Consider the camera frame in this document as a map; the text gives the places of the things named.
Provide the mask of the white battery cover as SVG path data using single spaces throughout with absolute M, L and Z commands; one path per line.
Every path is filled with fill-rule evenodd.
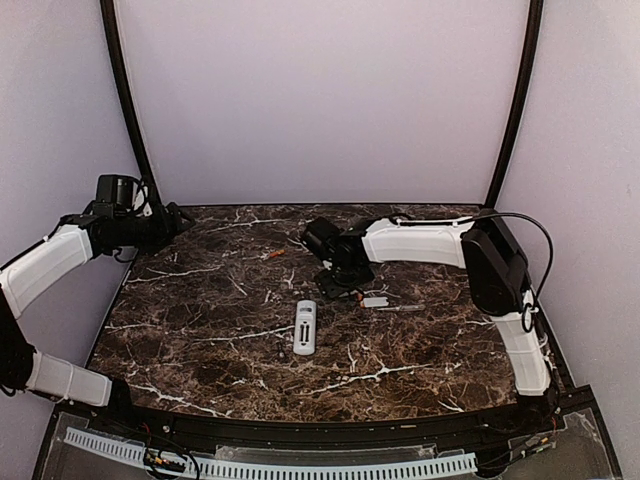
M 384 308 L 389 305 L 387 297 L 366 297 L 360 302 L 362 308 Z

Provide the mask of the white remote control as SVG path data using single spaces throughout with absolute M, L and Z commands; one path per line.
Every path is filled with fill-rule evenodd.
M 301 300 L 296 306 L 293 352 L 300 356 L 313 355 L 316 350 L 317 305 Z

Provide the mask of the screwdriver with clear handle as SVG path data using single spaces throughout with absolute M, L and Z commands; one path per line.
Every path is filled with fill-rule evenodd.
M 426 306 L 423 304 L 416 305 L 399 305 L 399 306 L 385 306 L 376 308 L 378 311 L 385 312 L 416 312 L 416 311 L 424 311 Z

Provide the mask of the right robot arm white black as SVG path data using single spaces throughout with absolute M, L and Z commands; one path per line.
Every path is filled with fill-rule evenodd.
M 527 397 L 511 410 L 510 424 L 530 434 L 549 416 L 541 396 L 551 385 L 551 373 L 534 324 L 541 290 L 531 285 L 528 259 L 505 222 L 508 217 L 491 209 L 439 220 L 394 215 L 363 220 L 346 230 L 319 217 L 307 224 L 301 242 L 323 263 L 314 279 L 330 299 L 372 282 L 373 264 L 433 263 L 465 270 L 471 299 L 497 326 L 516 391 Z

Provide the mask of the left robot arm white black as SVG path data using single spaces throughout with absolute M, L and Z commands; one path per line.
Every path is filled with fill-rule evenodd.
M 123 380 L 85 367 L 122 264 L 194 224 L 147 179 L 99 177 L 93 200 L 1 268 L 1 391 L 102 409 L 120 436 L 141 427 Z

